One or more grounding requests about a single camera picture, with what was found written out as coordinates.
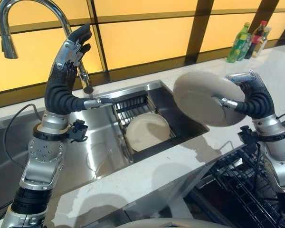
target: white plate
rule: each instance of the white plate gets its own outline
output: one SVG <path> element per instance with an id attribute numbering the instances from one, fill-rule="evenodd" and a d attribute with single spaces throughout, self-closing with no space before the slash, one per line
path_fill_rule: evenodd
<path id="1" fill-rule="evenodd" d="M 130 146 L 142 151 L 169 139 L 170 128 L 162 116 L 145 113 L 130 122 L 126 134 Z"/>
<path id="2" fill-rule="evenodd" d="M 239 86 L 224 77 L 207 71 L 194 70 L 180 76 L 173 89 L 174 100 L 189 118 L 212 126 L 237 124 L 245 115 L 223 108 L 213 96 L 222 95 L 236 101 L 244 101 Z"/>

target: chrome faucet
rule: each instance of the chrome faucet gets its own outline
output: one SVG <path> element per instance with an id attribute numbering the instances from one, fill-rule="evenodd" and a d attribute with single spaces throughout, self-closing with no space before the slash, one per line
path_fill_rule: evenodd
<path id="1" fill-rule="evenodd" d="M 21 0 L 1 0 L 0 1 L 0 33 L 1 33 L 1 45 L 2 51 L 4 52 L 5 58 L 18 58 L 15 50 L 13 40 L 10 35 L 10 26 L 8 22 L 8 14 L 10 8 Z M 66 37 L 72 32 L 70 24 L 62 12 L 62 10 L 51 0 L 32 0 L 38 2 L 47 8 L 49 8 L 61 22 L 62 28 L 65 31 Z M 82 87 L 85 93 L 91 94 L 93 87 L 91 84 L 90 77 L 85 70 L 85 67 L 80 61 L 79 63 L 79 77 L 82 83 Z"/>

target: robotic arm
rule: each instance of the robotic arm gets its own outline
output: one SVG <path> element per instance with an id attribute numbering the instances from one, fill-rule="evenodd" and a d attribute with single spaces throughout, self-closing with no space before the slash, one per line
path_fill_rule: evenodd
<path id="1" fill-rule="evenodd" d="M 240 86 L 245 101 L 238 102 L 219 96 L 218 99 L 223 107 L 252 118 L 256 134 L 244 126 L 239 136 L 244 144 L 262 142 L 267 177 L 277 194 L 285 219 L 285 126 L 276 116 L 272 98 L 257 73 L 249 70 L 249 73 L 230 75 L 227 79 Z"/>
<path id="2" fill-rule="evenodd" d="M 111 103 L 107 98 L 83 99 L 72 95 L 79 61 L 91 48 L 84 43 L 91 35 L 89 24 L 73 31 L 55 58 L 46 87 L 46 110 L 42 122 L 34 127 L 33 139 L 28 145 L 29 160 L 2 228 L 45 227 L 43 221 L 63 167 L 67 140 L 83 142 L 86 139 L 85 122 L 76 120 L 70 125 L 70 113 Z"/>

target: white countertop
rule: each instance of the white countertop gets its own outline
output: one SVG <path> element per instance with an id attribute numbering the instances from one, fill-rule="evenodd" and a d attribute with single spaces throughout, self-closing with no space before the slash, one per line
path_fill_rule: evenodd
<path id="1" fill-rule="evenodd" d="M 244 59 L 234 64 L 226 63 L 224 59 L 217 59 L 95 86 L 95 94 L 158 79 L 162 80 L 172 90 L 177 77 L 192 69 L 203 69 L 225 76 L 230 73 L 246 72 L 249 68 L 256 70 L 263 79 L 274 101 L 275 113 L 277 115 L 285 113 L 285 46 L 263 50 L 258 58 Z M 73 94 L 79 97 L 84 95 L 82 90 L 74 91 Z M 14 115 L 20 108 L 29 103 L 35 103 L 37 108 L 44 107 L 43 99 L 36 99 L 0 108 L 0 117 Z M 209 132 L 199 137 L 174 146 L 59 198 L 54 198 L 49 205 L 50 220 L 55 226 L 74 227 L 76 218 L 80 215 L 88 213 L 92 217 L 90 217 L 91 220 L 97 220 L 110 211 L 113 212 L 122 208 L 242 145 L 237 133 L 243 125 L 249 125 L 254 129 L 249 117 L 234 126 L 209 127 Z"/>

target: green bottle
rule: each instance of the green bottle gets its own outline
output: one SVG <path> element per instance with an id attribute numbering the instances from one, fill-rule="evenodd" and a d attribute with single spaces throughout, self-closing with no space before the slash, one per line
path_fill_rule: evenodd
<path id="1" fill-rule="evenodd" d="M 250 33 L 248 33 L 247 40 L 246 40 L 241 52 L 239 53 L 239 55 L 237 57 L 238 61 L 242 61 L 244 59 L 246 53 L 248 52 L 250 45 L 251 45 L 251 38 L 252 38 L 252 35 Z"/>
<path id="2" fill-rule="evenodd" d="M 232 49 L 231 49 L 231 51 L 227 57 L 227 62 L 234 63 L 237 60 L 237 58 L 238 58 L 246 40 L 247 40 L 249 26 L 250 26 L 250 23 L 246 22 L 244 24 L 244 27 L 242 28 L 242 30 L 238 33 L 236 39 L 234 40 L 233 47 L 232 47 Z"/>

